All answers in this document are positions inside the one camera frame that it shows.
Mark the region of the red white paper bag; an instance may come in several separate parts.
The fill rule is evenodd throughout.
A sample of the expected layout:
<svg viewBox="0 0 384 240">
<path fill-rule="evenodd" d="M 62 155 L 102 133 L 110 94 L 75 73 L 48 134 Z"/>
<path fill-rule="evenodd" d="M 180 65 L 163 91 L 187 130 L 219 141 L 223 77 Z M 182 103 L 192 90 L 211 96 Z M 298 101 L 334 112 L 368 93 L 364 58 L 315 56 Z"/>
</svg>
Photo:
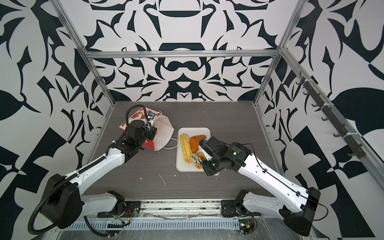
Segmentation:
<svg viewBox="0 0 384 240">
<path fill-rule="evenodd" d="M 167 116 L 161 111 L 155 111 L 149 108 L 146 108 L 148 117 L 150 118 L 150 123 L 155 130 L 154 137 L 149 137 L 143 146 L 151 149 L 153 151 L 159 151 L 163 149 L 168 142 L 171 140 L 174 133 L 174 128 Z M 147 123 L 144 114 L 144 108 L 140 108 L 135 111 L 133 114 L 129 113 L 128 123 L 131 123 L 133 120 L 142 120 Z M 121 131 L 124 131 L 127 123 L 124 121 L 119 128 Z"/>
</svg>

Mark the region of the orange fake croissant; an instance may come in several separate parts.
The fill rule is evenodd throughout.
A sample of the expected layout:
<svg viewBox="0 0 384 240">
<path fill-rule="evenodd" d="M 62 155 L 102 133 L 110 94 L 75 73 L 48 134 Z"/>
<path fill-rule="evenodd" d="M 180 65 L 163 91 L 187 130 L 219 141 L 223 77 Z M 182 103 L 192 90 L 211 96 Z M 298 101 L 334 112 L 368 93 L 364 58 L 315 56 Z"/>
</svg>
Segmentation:
<svg viewBox="0 0 384 240">
<path fill-rule="evenodd" d="M 205 139 L 206 139 L 205 135 L 198 135 L 190 138 L 190 146 L 191 146 L 192 153 L 195 154 L 198 152 L 200 141 Z"/>
</svg>

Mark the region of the long yellow fake bread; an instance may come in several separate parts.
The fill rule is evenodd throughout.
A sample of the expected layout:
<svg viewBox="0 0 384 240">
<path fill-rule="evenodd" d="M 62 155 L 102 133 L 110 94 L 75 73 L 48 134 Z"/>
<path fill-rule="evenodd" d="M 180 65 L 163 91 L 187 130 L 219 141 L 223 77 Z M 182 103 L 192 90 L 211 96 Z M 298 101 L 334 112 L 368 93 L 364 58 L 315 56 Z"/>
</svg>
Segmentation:
<svg viewBox="0 0 384 240">
<path fill-rule="evenodd" d="M 186 134 L 180 135 L 180 142 L 182 145 L 182 151 L 184 155 L 184 160 L 187 164 L 191 163 L 191 158 L 193 156 L 193 152 L 190 146 L 189 137 Z"/>
</svg>

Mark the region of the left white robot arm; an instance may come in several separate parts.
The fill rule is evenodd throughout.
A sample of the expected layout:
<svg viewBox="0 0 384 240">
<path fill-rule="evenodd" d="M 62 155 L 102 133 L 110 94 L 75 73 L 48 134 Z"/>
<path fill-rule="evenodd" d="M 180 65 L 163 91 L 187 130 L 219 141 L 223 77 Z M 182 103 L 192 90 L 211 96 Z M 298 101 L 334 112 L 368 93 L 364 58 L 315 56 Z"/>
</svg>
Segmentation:
<svg viewBox="0 0 384 240">
<path fill-rule="evenodd" d="M 39 213 L 52 222 L 51 226 L 45 228 L 46 231 L 53 227 L 67 228 L 78 218 L 93 214 L 123 214 L 125 199 L 117 192 L 88 196 L 84 193 L 101 177 L 133 158 L 143 149 L 146 140 L 154 139 L 156 131 L 152 120 L 133 120 L 99 158 L 65 176 L 52 176 L 47 182 L 41 202 L 31 215 L 29 232 L 39 233 L 34 228 Z"/>
</svg>

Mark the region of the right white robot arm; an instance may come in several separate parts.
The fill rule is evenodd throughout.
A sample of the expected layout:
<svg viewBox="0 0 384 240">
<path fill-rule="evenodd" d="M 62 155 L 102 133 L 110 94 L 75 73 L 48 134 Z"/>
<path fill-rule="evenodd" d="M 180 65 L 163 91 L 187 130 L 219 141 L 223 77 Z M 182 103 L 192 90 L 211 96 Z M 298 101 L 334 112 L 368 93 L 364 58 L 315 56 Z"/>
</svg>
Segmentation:
<svg viewBox="0 0 384 240">
<path fill-rule="evenodd" d="M 201 140 L 199 149 L 206 160 L 202 167 L 207 176 L 222 170 L 233 170 L 259 184 L 273 197 L 263 197 L 241 191 L 237 205 L 249 214 L 260 213 L 282 220 L 293 232 L 310 235 L 321 193 L 316 188 L 304 188 L 286 179 L 263 163 L 246 145 L 230 145 L 215 137 Z"/>
</svg>

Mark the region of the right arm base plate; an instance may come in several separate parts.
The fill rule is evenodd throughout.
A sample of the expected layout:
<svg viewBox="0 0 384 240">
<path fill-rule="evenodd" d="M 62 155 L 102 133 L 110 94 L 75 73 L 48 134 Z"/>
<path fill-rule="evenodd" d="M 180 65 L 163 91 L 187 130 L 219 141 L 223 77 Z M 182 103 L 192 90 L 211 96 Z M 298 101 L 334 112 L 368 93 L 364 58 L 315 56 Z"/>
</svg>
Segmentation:
<svg viewBox="0 0 384 240">
<path fill-rule="evenodd" d="M 225 218 L 261 216 L 261 213 L 248 211 L 235 200 L 221 200 L 221 215 Z"/>
</svg>

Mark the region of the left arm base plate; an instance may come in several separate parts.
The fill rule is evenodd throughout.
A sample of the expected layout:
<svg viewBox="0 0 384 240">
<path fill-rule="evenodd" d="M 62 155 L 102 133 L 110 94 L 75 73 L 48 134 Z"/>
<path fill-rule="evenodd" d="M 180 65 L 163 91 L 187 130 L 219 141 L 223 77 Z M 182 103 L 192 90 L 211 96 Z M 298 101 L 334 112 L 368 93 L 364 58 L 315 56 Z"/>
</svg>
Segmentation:
<svg viewBox="0 0 384 240">
<path fill-rule="evenodd" d="M 140 213 L 141 201 L 120 201 L 110 212 L 101 212 L 97 214 L 98 218 L 112 218 L 119 216 L 121 218 L 130 218 Z"/>
</svg>

